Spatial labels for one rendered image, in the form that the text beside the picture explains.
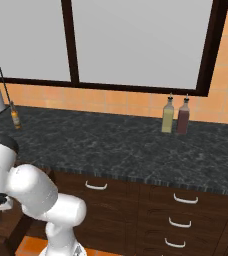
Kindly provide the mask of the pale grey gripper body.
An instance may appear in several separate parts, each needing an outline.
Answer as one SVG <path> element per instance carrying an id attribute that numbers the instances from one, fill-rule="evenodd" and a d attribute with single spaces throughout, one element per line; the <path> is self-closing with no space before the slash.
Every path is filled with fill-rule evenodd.
<path id="1" fill-rule="evenodd" d="M 7 211 L 7 210 L 11 210 L 12 208 L 13 208 L 13 200 L 9 196 L 7 196 L 6 202 L 0 205 L 0 211 Z"/>

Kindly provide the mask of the open dark wood drawer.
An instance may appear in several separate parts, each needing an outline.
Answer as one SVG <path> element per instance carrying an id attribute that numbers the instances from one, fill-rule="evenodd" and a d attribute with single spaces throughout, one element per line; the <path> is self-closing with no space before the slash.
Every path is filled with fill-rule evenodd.
<path id="1" fill-rule="evenodd" d="M 0 256 L 15 256 L 32 221 L 32 218 L 22 212 L 17 201 L 13 203 L 11 210 L 0 213 Z"/>

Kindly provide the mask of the dark wood drawer front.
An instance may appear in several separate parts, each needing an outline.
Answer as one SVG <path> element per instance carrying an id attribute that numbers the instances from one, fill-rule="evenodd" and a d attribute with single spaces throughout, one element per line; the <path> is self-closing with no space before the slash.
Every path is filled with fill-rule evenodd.
<path id="1" fill-rule="evenodd" d="M 165 244 L 164 238 L 175 244 L 186 241 L 185 248 L 173 248 Z M 136 242 L 137 256 L 213 256 L 220 236 L 182 236 L 161 230 L 143 231 Z"/>
<path id="2" fill-rule="evenodd" d="M 161 230 L 182 236 L 210 236 L 218 237 L 225 227 L 227 217 L 213 212 L 189 212 L 185 210 L 171 210 L 163 208 L 150 208 L 140 212 L 141 222 L 144 226 L 149 226 L 151 230 Z M 168 218 L 173 222 L 188 224 L 192 221 L 192 226 L 188 229 L 174 227 L 169 224 Z"/>
<path id="3" fill-rule="evenodd" d="M 174 200 L 174 193 L 183 199 L 194 200 L 198 197 L 199 201 L 197 204 L 179 203 Z M 228 216 L 228 196 L 209 192 L 142 184 L 140 186 L 140 201 L 163 209 L 213 212 Z"/>

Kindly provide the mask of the small orange sauce bottle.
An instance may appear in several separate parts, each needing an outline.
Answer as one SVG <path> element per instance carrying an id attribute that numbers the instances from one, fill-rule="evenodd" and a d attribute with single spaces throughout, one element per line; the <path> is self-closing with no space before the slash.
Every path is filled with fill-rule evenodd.
<path id="1" fill-rule="evenodd" d="M 16 129 L 20 129 L 21 128 L 21 122 L 20 122 L 20 118 L 19 118 L 19 115 L 18 115 L 18 111 L 16 110 L 13 101 L 10 102 L 10 109 L 11 109 L 11 117 L 12 117 L 14 126 L 15 126 Z"/>

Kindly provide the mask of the yellow oil bottle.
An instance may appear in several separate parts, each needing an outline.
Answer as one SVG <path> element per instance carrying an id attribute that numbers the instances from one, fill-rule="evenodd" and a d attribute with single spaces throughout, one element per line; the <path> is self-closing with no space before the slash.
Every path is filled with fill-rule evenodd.
<path id="1" fill-rule="evenodd" d="M 174 116 L 173 96 L 169 95 L 167 104 L 163 108 L 163 115 L 162 115 L 162 132 L 163 133 L 172 132 L 173 116 Z"/>

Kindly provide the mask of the dark red vinegar bottle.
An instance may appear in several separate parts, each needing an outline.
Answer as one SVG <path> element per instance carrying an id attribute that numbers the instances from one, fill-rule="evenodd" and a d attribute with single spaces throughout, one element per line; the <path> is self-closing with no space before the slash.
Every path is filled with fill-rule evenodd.
<path id="1" fill-rule="evenodd" d="M 187 132 L 189 116 L 190 116 L 190 109 L 188 107 L 189 98 L 184 98 L 183 105 L 179 108 L 178 111 L 178 119 L 177 119 L 177 128 L 176 132 L 178 134 L 185 134 Z"/>

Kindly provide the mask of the dark framed window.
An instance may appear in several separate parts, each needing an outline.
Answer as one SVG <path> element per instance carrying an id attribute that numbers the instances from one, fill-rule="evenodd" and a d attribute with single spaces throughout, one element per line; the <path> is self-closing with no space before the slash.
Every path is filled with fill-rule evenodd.
<path id="1" fill-rule="evenodd" d="M 228 0 L 0 0 L 8 83 L 208 95 Z"/>

